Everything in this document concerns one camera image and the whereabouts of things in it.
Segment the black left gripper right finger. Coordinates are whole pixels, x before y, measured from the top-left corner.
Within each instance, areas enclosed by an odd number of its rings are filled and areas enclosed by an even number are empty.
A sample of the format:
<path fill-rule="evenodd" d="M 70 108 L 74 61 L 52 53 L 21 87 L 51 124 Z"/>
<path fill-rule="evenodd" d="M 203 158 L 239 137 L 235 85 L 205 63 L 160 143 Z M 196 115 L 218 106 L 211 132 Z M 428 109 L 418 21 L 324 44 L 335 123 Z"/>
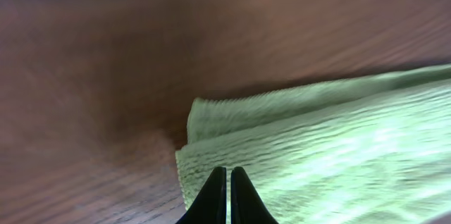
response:
<path fill-rule="evenodd" d="M 269 213 L 243 167 L 231 173 L 231 223 L 278 224 Z"/>

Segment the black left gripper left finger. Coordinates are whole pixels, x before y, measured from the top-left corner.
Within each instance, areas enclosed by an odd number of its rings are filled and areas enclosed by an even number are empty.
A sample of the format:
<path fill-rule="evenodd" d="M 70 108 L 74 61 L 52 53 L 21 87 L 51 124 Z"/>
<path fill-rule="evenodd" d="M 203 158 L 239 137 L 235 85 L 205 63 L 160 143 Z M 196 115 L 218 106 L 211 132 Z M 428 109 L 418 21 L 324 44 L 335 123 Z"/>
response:
<path fill-rule="evenodd" d="M 187 212 L 175 224 L 225 224 L 226 192 L 226 168 L 216 167 Z"/>

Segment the light green microfiber cloth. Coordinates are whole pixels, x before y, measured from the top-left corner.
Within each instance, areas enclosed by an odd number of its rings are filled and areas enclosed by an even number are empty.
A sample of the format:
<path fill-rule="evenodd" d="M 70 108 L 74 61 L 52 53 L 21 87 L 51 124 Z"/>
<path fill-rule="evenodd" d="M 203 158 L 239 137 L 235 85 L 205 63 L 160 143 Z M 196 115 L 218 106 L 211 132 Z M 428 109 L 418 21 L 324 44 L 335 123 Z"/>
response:
<path fill-rule="evenodd" d="M 279 223 L 427 223 L 450 211 L 450 67 L 197 99 L 175 158 L 186 206 L 241 166 Z"/>

